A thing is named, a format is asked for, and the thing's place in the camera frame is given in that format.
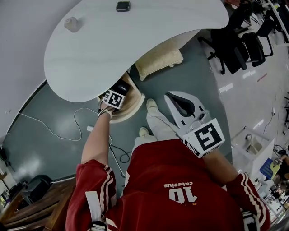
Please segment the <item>white pants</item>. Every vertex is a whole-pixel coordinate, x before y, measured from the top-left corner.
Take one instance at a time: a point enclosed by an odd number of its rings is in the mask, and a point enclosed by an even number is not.
[[[170,140],[178,138],[176,136],[178,127],[170,123],[168,119],[162,113],[160,113],[160,111],[157,108],[151,107],[148,109],[146,120],[149,124],[149,128],[152,130],[154,135],[145,135],[143,137],[137,137],[135,139],[135,146],[132,149],[132,152],[135,150],[136,147],[144,143],[151,143],[161,140]]]

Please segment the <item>printed number 10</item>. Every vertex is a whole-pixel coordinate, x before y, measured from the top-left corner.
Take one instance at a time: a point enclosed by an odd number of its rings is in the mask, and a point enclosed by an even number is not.
[[[183,204],[185,202],[185,197],[183,193],[183,189],[186,192],[186,197],[188,198],[188,202],[195,202],[195,200],[198,198],[196,196],[193,196],[191,193],[191,187],[183,187],[183,188],[178,188],[178,189],[170,189],[169,190],[169,197],[171,200],[174,200],[180,204]]]

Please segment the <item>black square device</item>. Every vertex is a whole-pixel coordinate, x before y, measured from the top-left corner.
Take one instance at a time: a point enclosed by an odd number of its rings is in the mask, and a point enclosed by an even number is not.
[[[131,3],[129,1],[122,1],[117,3],[117,12],[129,11]]]

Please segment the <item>green floor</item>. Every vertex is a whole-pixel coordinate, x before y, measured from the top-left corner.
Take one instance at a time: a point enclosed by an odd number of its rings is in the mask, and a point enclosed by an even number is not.
[[[220,150],[231,161],[231,144],[226,113],[219,99],[216,80],[210,70],[209,62],[196,37],[181,49],[181,53],[184,60],[180,65],[173,68],[168,67],[149,75],[143,82],[139,80],[138,73],[133,66],[131,77],[140,91],[145,94],[146,99],[153,98],[160,111],[168,116],[170,121],[172,121],[172,117],[169,115],[163,97],[165,92],[183,91],[197,96],[206,109],[211,112],[212,118],[218,119],[226,138]],[[96,110],[97,101],[68,102],[59,98],[46,84],[26,106],[23,113],[42,120],[59,136],[78,139],[79,131],[74,123],[73,113],[81,107]],[[83,137],[80,141],[73,142],[59,139],[42,124],[20,116],[4,142],[4,148],[7,150],[11,165],[15,170],[14,177],[27,179],[35,175],[45,174],[55,179],[74,174],[89,135],[87,126],[94,126],[96,118],[97,116],[88,110],[77,112],[76,120],[80,125]],[[110,133],[113,145],[127,152],[131,151],[141,126],[148,127],[145,103],[130,119],[111,125]],[[122,154],[117,149],[115,149],[115,153],[117,157]],[[109,154],[109,162],[116,175],[119,195],[124,179],[121,177],[111,153]],[[128,163],[121,163],[120,165],[123,171],[128,167]]]

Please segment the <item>curved tabletop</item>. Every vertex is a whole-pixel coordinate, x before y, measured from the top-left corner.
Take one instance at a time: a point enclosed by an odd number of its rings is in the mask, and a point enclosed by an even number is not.
[[[159,43],[228,23],[220,0],[132,0],[128,12],[116,12],[117,2],[83,0],[55,28],[46,48],[44,70],[50,87],[61,98],[91,100]],[[64,27],[69,17],[81,21],[78,32]]]

